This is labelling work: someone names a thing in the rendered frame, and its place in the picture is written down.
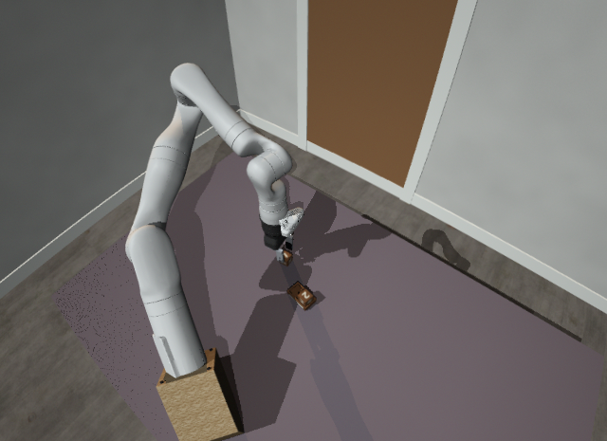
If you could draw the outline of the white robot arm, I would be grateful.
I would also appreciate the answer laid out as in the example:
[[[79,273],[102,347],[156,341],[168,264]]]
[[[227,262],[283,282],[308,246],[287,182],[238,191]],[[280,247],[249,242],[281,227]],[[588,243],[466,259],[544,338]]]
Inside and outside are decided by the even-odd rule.
[[[284,147],[257,133],[197,64],[176,67],[171,86],[177,97],[175,115],[153,147],[125,251],[133,262],[165,371],[177,378],[207,362],[181,285],[173,244],[165,231],[203,114],[235,154],[258,155],[248,163],[247,174],[263,210],[275,212],[285,207],[285,183],[279,178],[291,170],[292,159]]]

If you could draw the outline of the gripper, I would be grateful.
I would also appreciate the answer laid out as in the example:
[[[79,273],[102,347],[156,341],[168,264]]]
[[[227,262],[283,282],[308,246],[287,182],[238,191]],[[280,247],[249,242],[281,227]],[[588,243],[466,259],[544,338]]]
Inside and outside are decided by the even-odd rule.
[[[304,209],[295,208],[289,211],[286,201],[285,207],[280,211],[265,211],[260,204],[259,211],[262,229],[265,232],[265,246],[276,251],[277,261],[284,263],[284,250],[279,247],[285,241],[285,247],[293,249],[293,235],[291,234],[303,219]]]

